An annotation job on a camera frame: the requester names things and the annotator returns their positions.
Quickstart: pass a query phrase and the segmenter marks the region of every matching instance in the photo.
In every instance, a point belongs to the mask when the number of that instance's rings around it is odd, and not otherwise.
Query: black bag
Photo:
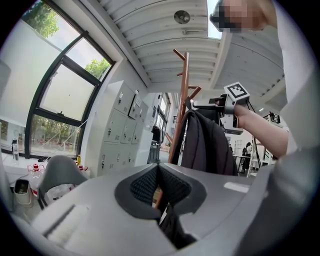
[[[189,110],[181,121],[181,131],[172,157],[172,164],[177,165],[181,145],[185,135],[181,166],[198,171],[237,176],[237,165],[229,147],[223,128],[197,111]],[[164,211],[168,201],[163,197],[159,209]],[[160,224],[167,238],[179,249],[189,241],[183,233],[174,209],[169,205],[167,215]]]
[[[178,164],[187,123],[181,166],[213,174],[238,175],[223,128],[194,110],[183,117],[172,164]]]

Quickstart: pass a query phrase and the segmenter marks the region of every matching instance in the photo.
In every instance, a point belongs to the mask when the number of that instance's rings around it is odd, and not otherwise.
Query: gray chair
[[[45,201],[45,194],[52,188],[62,184],[80,185],[87,180],[75,162],[68,156],[55,155],[51,157],[45,168],[45,172],[37,190],[37,200],[41,209],[48,204]]]

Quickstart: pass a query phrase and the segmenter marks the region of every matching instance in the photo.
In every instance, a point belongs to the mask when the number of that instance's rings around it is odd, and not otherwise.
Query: wooden coat rack
[[[183,60],[183,71],[176,75],[177,77],[182,76],[182,82],[181,82],[181,90],[180,90],[180,101],[178,106],[178,113],[176,117],[176,124],[174,128],[173,138],[171,138],[171,136],[167,132],[165,133],[165,136],[167,137],[168,141],[171,144],[168,163],[172,162],[172,157],[175,151],[176,144],[178,142],[179,134],[181,132],[181,121],[186,113],[185,100],[188,97],[188,89],[194,89],[194,91],[189,95],[190,100],[192,100],[201,90],[200,86],[189,86],[189,52],[185,52],[183,56],[176,49],[173,49],[173,51],[180,57],[180,59]],[[156,201],[155,208],[160,210],[163,209],[164,211],[167,206],[167,203],[165,203],[165,205],[160,206],[162,196],[163,196],[163,192],[160,191],[158,200]]]

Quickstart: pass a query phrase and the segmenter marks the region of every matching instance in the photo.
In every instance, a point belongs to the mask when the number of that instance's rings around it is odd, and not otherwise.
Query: window frame
[[[51,119],[60,123],[72,125],[75,127],[82,127],[80,128],[79,138],[77,143],[76,155],[80,154],[83,136],[86,128],[85,121],[88,119],[91,108],[93,103],[97,97],[97,94],[104,83],[105,79],[107,78],[108,74],[110,73],[111,69],[115,65],[115,61],[113,61],[107,53],[91,38],[88,31],[83,30],[74,20],[72,20],[59,6],[57,6],[51,0],[42,0],[45,4],[47,4],[52,10],[54,10],[58,15],[61,16],[67,23],[69,23],[80,35],[74,39],[69,45],[67,45],[60,54],[55,58],[52,62],[48,70],[45,72],[44,76],[42,77],[35,94],[33,96],[30,109],[28,112],[28,117],[25,126],[25,135],[24,135],[24,154],[23,155],[26,159],[29,158],[42,158],[43,155],[31,154],[31,130],[32,130],[32,123],[34,115],[38,115],[47,119]],[[110,64],[106,74],[102,78],[102,80],[98,80],[80,65],[78,65],[75,61],[73,61],[70,57],[67,56],[68,52],[78,43],[80,40],[87,40],[92,47],[102,55],[103,58]],[[45,91],[47,87],[50,85],[50,80],[52,75],[57,71],[60,65],[65,65],[68,69],[72,72],[83,78],[84,80],[88,81],[90,84],[94,86],[93,91],[88,99],[88,102],[85,106],[83,111],[82,119],[75,120],[69,117],[64,116],[63,114],[54,113],[43,109],[40,107],[41,101],[44,97]]]
[[[162,99],[163,99],[163,96],[164,94],[166,94],[166,98],[167,98],[167,101],[165,103],[165,113],[161,110],[161,102],[162,102]],[[163,119],[163,124],[161,125],[161,127],[159,127],[162,131],[163,131],[163,136],[165,135],[166,133],[166,130],[167,130],[167,124],[168,124],[168,116],[169,116],[169,112],[170,112],[170,107],[171,107],[171,103],[170,103],[170,98],[169,98],[169,95],[167,93],[162,93],[161,95],[161,98],[159,100],[159,103],[158,103],[158,107],[157,107],[157,110],[156,110],[156,117],[155,117],[155,125],[157,125],[157,121],[158,121],[158,118],[159,116]]]

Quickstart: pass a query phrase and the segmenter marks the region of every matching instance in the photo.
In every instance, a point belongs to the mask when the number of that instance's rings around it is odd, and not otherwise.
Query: plastic bag
[[[46,193],[46,196],[49,199],[49,202],[52,203],[59,198],[63,197],[65,194],[70,192],[72,189],[74,189],[76,186],[74,184],[62,184],[59,186],[55,186]]]

